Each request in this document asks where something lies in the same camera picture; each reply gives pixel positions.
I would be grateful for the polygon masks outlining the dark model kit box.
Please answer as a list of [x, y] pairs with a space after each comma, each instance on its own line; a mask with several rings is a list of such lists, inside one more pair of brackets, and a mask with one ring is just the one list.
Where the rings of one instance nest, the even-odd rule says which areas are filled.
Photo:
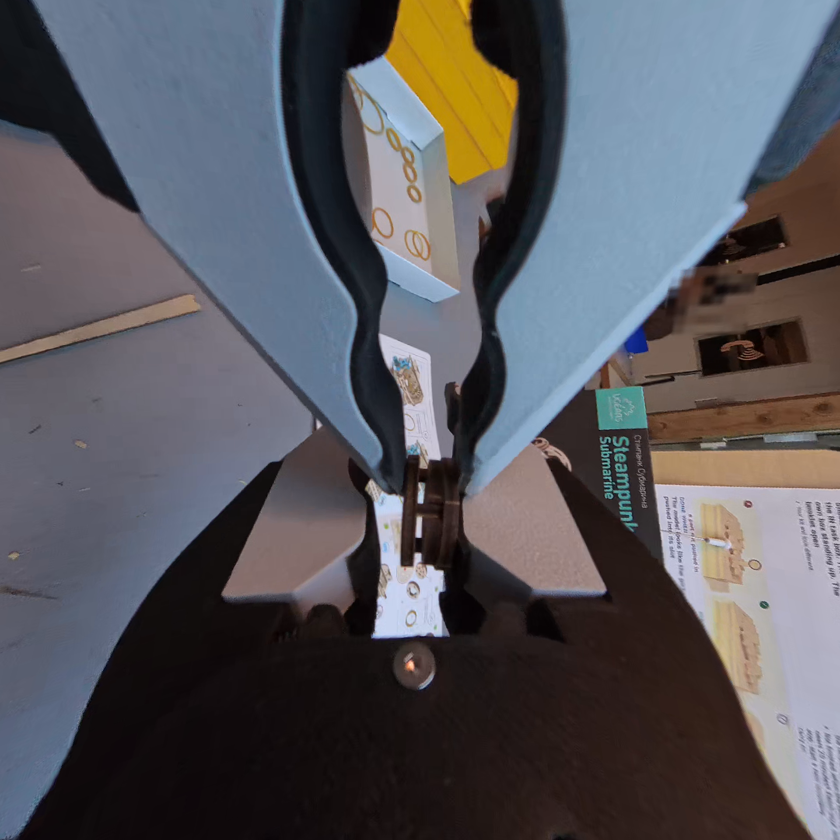
[[641, 386], [581, 391], [533, 443], [561, 462], [663, 559], [648, 416]]

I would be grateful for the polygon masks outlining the yellow plastic bin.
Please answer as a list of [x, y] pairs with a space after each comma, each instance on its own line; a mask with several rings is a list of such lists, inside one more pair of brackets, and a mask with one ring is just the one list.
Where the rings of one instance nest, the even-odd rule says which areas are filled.
[[507, 162], [518, 84], [475, 46], [469, 1], [401, 1], [385, 57], [443, 129], [452, 181]]

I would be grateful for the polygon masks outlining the grey desk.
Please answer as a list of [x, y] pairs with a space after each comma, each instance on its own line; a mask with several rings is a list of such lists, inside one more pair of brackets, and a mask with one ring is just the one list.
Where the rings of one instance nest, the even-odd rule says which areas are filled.
[[202, 306], [2, 364], [6, 838], [46, 794], [144, 597], [312, 415], [51, 137], [2, 123], [1, 194], [2, 349], [182, 295]]

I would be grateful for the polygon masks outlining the thin wooden strip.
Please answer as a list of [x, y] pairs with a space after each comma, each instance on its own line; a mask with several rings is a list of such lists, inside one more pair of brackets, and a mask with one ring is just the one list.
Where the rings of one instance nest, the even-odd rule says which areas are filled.
[[108, 318], [85, 323], [75, 328], [3, 349], [1, 350], [1, 364], [47, 354], [76, 344], [140, 329], [159, 322], [179, 319], [198, 313], [201, 310], [202, 306], [194, 295], [182, 295], [159, 301], [149, 306], [121, 312]]

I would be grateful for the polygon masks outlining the wooden gear assembly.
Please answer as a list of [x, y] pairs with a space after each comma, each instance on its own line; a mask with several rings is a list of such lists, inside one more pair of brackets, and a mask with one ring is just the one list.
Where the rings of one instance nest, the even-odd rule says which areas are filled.
[[459, 541], [462, 496], [460, 473], [453, 458], [430, 460], [426, 467], [417, 455], [406, 457], [403, 478], [401, 566], [415, 563], [452, 569]]

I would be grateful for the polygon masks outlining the set of wooden rings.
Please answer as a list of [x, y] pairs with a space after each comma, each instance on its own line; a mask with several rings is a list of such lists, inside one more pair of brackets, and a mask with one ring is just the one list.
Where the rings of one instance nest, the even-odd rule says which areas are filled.
[[430, 272], [432, 246], [419, 149], [396, 129], [382, 106], [353, 75], [348, 75], [348, 81], [364, 126], [371, 172], [373, 240]]

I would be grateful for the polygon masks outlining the light plywood sheet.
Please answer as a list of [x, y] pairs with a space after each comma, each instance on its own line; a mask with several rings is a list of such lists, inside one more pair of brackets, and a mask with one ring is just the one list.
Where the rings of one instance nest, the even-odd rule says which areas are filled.
[[839, 453], [831, 449], [654, 451], [659, 485], [839, 488]]

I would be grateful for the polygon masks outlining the white cardboard tray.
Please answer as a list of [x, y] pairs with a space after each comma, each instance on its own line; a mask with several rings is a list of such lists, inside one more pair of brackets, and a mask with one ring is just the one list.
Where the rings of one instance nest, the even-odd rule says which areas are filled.
[[369, 165], [371, 236], [390, 282], [441, 302], [460, 292], [444, 130], [385, 57], [351, 68]]

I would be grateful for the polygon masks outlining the illustrated instruction booklet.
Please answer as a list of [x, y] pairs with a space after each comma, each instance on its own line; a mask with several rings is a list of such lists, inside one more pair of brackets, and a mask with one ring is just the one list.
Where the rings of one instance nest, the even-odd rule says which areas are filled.
[[[402, 397], [406, 453], [426, 467], [440, 458], [432, 397], [431, 358], [396, 339], [380, 335], [381, 351]], [[445, 573], [416, 553], [412, 566], [401, 565], [403, 498], [387, 494], [370, 480], [365, 488], [373, 502], [380, 549], [373, 637], [447, 635], [439, 598]]]

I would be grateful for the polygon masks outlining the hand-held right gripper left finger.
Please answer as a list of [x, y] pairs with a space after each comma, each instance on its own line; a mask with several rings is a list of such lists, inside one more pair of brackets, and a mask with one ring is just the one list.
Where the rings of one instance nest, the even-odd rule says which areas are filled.
[[381, 550], [367, 480], [333, 432], [307, 437], [283, 459], [223, 600], [281, 604], [299, 620], [329, 605], [352, 635], [371, 636]]

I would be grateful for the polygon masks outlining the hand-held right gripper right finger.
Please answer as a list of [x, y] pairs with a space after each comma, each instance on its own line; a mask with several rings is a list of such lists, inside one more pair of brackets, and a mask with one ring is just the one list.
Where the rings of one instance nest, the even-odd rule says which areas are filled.
[[552, 468], [531, 443], [460, 506], [446, 571], [449, 636], [561, 636], [553, 608], [606, 586]]

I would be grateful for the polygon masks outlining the large white instruction sheet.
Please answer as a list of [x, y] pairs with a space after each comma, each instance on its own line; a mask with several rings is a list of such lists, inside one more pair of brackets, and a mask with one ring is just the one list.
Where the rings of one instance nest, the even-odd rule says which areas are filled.
[[814, 838], [839, 838], [839, 491], [656, 486], [665, 567]]

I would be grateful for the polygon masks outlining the wooden beam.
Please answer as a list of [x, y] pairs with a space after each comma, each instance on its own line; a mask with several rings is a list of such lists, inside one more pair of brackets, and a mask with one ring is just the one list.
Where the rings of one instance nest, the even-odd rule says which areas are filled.
[[647, 417], [647, 425], [651, 440], [667, 445], [768, 434], [836, 433], [839, 429], [839, 393], [652, 413]]

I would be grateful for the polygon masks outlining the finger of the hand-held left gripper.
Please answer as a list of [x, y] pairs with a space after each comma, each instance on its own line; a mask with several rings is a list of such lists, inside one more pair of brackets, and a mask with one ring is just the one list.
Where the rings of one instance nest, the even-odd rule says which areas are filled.
[[346, 71], [398, 2], [35, 2], [143, 220], [378, 483], [403, 484], [389, 285], [345, 164]]
[[456, 437], [476, 494], [739, 218], [828, 2], [472, 2], [470, 23], [518, 84]]

